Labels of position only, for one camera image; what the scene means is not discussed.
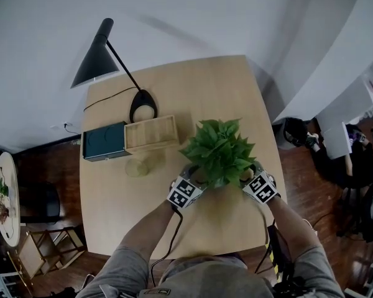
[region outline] lamp arm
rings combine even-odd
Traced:
[[[117,55],[116,51],[114,50],[114,48],[112,47],[112,45],[110,44],[110,42],[108,40],[106,41],[106,45],[109,47],[109,49],[112,51],[114,57],[116,57],[116,59],[119,61],[120,65],[126,71],[127,75],[130,77],[131,81],[134,83],[134,85],[136,86],[136,88],[138,88],[138,90],[141,92],[141,88],[138,86],[137,82],[132,77],[132,75],[130,74],[129,70],[126,68],[126,66],[124,65],[123,61],[119,58],[119,55]]]

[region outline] glass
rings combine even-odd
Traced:
[[[147,165],[141,160],[130,159],[126,163],[126,174],[129,177],[138,178],[141,176],[146,176],[148,172],[149,170]]]

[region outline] green leaves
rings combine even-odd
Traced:
[[[180,150],[205,172],[212,186],[232,183],[239,186],[240,175],[247,170],[255,158],[250,157],[254,144],[240,135],[239,119],[202,120],[202,128],[196,126],[196,135],[189,145]]]
[[[7,184],[2,181],[2,178],[0,178],[0,194],[3,196],[8,196],[8,187]]]

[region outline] wooden table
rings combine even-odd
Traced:
[[[19,191],[17,181],[17,170],[12,156],[8,152],[3,152],[0,155],[0,179],[5,178],[6,184],[14,193],[11,201],[8,197],[5,199],[5,204],[15,208],[15,215],[8,217],[2,224],[0,223],[0,232],[8,245],[15,247],[19,243],[21,235],[21,217],[19,214]]]
[[[256,79],[245,56],[222,56],[172,63],[133,73],[153,95],[159,116],[175,115],[182,147],[202,119],[242,118],[241,134],[256,143],[252,156],[275,176],[285,199],[285,184],[271,124]],[[86,106],[132,87],[126,75],[90,86]],[[136,90],[100,102],[85,111],[83,131],[125,120]],[[88,250],[111,255],[123,236],[167,196],[168,187],[189,161],[179,147],[108,161],[80,159],[80,192]],[[145,160],[151,168],[143,178],[130,178],[127,160]],[[184,223],[168,258],[218,255],[264,245],[272,214],[233,186],[206,191],[182,210]],[[174,215],[152,258],[162,257],[178,223]]]

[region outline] black lamp shade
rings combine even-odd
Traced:
[[[106,49],[106,41],[112,26],[112,19],[103,20],[90,49],[81,62],[71,88],[89,84],[119,71]]]

